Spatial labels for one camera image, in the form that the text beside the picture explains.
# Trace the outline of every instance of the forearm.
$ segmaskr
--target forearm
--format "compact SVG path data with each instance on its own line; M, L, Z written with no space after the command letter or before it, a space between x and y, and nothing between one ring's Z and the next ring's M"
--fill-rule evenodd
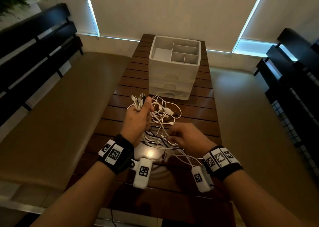
M32 227L92 226L114 178L115 174L106 165L96 162Z
M247 227L303 226L296 216L262 189L243 170L229 175L223 183Z

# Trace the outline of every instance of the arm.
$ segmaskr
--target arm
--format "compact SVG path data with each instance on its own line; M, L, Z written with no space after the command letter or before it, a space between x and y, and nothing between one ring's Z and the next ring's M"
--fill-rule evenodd
M151 98L147 97L140 112L134 107L130 107L126 112L121 135L134 147L139 144L144 130L150 126L150 110L154 111L154 108ZM93 226L114 178L115 174L106 165L96 162L31 226Z
M169 135L170 142L178 143L188 154L198 158L216 146L191 123L176 123L170 128ZM223 183L248 227L303 226L296 216L243 170L232 173Z

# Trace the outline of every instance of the hand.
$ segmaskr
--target hand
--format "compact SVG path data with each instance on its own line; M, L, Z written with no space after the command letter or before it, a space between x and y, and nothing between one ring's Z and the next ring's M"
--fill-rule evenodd
M192 123L175 123L170 127L168 141L177 143L193 157L201 158L214 146Z
M121 135L131 142L134 147L138 146L143 132L148 130L151 125L152 117L150 111L154 111L151 97L146 97L140 112L134 106L131 106L126 111Z

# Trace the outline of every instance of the white marker tag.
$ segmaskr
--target white marker tag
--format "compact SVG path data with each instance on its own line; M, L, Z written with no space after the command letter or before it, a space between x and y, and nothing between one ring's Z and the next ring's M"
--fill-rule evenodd
M105 146L103 146L103 148L98 152L98 155L100 155L101 157L103 157L105 155L105 153L107 152L107 150L113 146L115 144L115 141L113 140L108 140L108 142L105 144Z
M207 153L205 156L203 156L203 158L213 172L220 169L220 167L216 164L216 161L210 153Z
M108 156L106 157L105 161L111 165L114 165L118 160L123 148L119 145L114 145Z
M230 163L239 163L239 161L229 152L229 150L226 148L221 148L221 151L224 153Z
M211 154L213 155L214 159L217 161L220 167L224 167L229 164L229 161L224 156L224 154L220 151L219 148L211 151Z

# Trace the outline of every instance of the person's left hand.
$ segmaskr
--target person's left hand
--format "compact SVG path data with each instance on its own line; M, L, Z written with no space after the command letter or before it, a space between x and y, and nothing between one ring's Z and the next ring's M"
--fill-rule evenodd
M151 125L152 117L150 111L154 111L151 97L145 99L140 112L138 112L134 106L131 106L126 111L121 135L131 142L134 147L138 146L143 132L148 130Z

